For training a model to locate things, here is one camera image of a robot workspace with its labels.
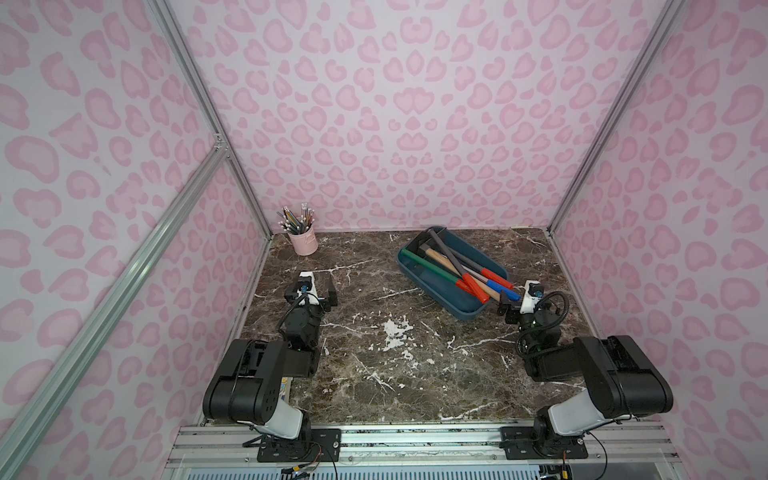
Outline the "silver tool blue handle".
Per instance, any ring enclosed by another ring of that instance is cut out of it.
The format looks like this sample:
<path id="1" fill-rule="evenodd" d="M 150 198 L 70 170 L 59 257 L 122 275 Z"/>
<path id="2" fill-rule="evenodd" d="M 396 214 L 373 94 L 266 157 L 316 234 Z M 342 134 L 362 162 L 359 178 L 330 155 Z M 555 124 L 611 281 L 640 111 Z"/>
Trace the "silver tool blue handle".
<path id="1" fill-rule="evenodd" d="M 468 266 L 464 266 L 464 269 L 474 277 L 480 288 L 493 299 L 499 300 L 500 295 L 504 294 L 512 302 L 521 300 L 521 296 L 513 290 L 511 283 L 492 270 L 482 267 L 480 271 L 476 271 Z"/>

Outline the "grey hoe red handle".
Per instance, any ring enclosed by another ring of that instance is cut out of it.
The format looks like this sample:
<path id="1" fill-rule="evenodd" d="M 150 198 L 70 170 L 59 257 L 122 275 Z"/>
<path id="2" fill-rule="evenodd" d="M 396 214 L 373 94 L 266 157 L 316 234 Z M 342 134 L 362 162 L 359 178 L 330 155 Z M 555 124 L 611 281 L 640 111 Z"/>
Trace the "grey hoe red handle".
<path id="1" fill-rule="evenodd" d="M 469 273 L 476 280 L 496 292 L 506 290 L 513 292 L 514 286 L 508 280 L 502 278 L 492 270 L 470 260 L 462 254 L 457 255 L 457 252 L 449 247 L 437 245 L 437 248 L 440 250 L 441 254 L 448 259 L 448 263 L 458 274 L 461 274 L 462 272 Z"/>

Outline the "teal plastic storage box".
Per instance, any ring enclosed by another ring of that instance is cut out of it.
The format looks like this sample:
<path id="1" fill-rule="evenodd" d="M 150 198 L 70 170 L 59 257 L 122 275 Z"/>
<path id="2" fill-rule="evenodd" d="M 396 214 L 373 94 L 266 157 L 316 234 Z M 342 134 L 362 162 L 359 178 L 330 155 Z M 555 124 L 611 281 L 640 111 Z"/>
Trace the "teal plastic storage box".
<path id="1" fill-rule="evenodd" d="M 500 264 L 488 257 L 483 251 L 478 250 L 476 247 L 468 243 L 460 236 L 457 236 L 455 233 L 444 226 L 433 226 L 430 228 L 434 229 L 441 240 L 447 245 L 447 247 L 455 250 L 457 255 L 462 254 L 468 257 L 470 260 L 473 260 L 480 265 L 492 270 L 511 283 L 508 272 Z M 410 250 L 420 257 L 423 257 L 424 259 L 440 266 L 441 268 L 444 268 L 420 251 L 419 243 L 422 239 L 424 231 L 420 232 L 402 249 Z M 406 277 L 413 281 L 440 306 L 442 306 L 445 310 L 447 310 L 451 315 L 460 321 L 473 320 L 488 306 L 492 306 L 495 303 L 495 300 L 489 300 L 486 303 L 482 303 L 473 295 L 470 295 L 454 284 L 449 283 L 447 280 L 407 259 L 402 254 L 400 254 L 400 251 L 396 255 L 396 261 L 399 268 Z"/>

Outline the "green rake red handle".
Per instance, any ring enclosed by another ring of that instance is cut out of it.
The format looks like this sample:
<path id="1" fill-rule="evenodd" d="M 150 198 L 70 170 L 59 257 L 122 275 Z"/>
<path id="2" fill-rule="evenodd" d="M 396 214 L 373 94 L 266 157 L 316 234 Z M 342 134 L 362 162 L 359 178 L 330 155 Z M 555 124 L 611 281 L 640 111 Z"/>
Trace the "green rake red handle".
<path id="1" fill-rule="evenodd" d="M 410 250 L 407 249 L 401 249 L 400 254 L 402 254 L 407 259 L 415 262 L 416 264 L 420 265 L 421 267 L 425 268 L 426 270 L 431 271 L 432 273 L 438 275 L 439 277 L 447 280 L 449 283 L 454 284 L 461 290 L 469 293 L 470 295 L 473 295 L 472 290 L 469 288 L 469 286 L 461 279 L 456 277 L 455 275 L 449 273 L 444 268 L 441 268 L 440 266 L 424 259 L 423 257 L 420 257 L 419 255 L 413 253 Z"/>

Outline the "grey rake red handle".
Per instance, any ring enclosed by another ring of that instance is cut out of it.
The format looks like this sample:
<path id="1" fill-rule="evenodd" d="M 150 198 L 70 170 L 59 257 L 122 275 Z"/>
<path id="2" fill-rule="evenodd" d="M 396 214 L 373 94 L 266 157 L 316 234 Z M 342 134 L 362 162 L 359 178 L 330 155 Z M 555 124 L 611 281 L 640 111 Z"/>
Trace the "grey rake red handle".
<path id="1" fill-rule="evenodd" d="M 482 286 L 481 283 L 469 273 L 450 251 L 447 245 L 441 240 L 434 229 L 429 228 L 423 232 L 422 239 L 419 243 L 419 249 L 428 258 L 434 260 L 439 265 L 455 274 L 468 288 L 468 291 L 482 303 L 486 303 L 491 299 L 498 300 L 498 294 L 494 293 L 489 287 Z"/>

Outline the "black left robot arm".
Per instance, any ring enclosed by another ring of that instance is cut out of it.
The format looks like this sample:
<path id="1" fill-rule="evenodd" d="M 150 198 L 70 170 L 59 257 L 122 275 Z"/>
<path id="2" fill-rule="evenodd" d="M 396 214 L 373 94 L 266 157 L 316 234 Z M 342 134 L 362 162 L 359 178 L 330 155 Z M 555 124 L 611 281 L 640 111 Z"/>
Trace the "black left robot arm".
<path id="1" fill-rule="evenodd" d="M 276 325 L 275 341 L 231 342 L 202 400 L 205 418 L 247 425 L 276 440 L 304 441 L 311 433 L 309 417 L 281 396 L 285 378 L 310 378 L 320 359 L 324 315 L 338 304 L 332 280 L 327 293 L 317 293 L 312 272 L 303 272 L 285 292 L 288 310 Z"/>

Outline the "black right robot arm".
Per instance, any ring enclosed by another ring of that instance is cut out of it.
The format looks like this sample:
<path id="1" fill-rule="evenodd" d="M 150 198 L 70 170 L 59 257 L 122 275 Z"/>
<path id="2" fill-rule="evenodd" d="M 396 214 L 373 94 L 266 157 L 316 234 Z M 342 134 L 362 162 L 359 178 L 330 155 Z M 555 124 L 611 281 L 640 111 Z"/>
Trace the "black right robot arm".
<path id="1" fill-rule="evenodd" d="M 501 429 L 502 447 L 513 458 L 584 458 L 583 439 L 591 431 L 673 407 L 669 383 L 633 338 L 581 336 L 560 344 L 569 310 L 562 291 L 500 294 L 499 311 L 518 327 L 515 352 L 527 375 L 549 383 L 580 377 L 585 384 L 575 396 L 539 409 L 531 427 Z"/>

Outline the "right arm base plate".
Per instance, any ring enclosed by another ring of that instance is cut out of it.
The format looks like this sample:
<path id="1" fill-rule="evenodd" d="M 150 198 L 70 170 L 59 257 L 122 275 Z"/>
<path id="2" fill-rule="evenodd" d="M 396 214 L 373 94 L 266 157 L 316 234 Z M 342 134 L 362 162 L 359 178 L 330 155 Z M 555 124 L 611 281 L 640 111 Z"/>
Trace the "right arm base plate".
<path id="1" fill-rule="evenodd" d="M 581 436 L 561 436 L 523 426 L 502 427 L 500 434 L 500 448 L 507 460 L 581 460 L 589 456 Z"/>

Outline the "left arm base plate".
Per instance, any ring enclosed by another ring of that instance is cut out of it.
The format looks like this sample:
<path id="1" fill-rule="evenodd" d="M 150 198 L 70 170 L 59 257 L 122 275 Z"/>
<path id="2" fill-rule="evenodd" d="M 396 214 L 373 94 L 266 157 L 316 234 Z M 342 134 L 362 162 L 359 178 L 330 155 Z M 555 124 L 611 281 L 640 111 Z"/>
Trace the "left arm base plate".
<path id="1" fill-rule="evenodd" d="M 337 462 L 340 457 L 342 431 L 316 429 L 303 431 L 296 439 L 266 435 L 258 448 L 259 463 Z"/>

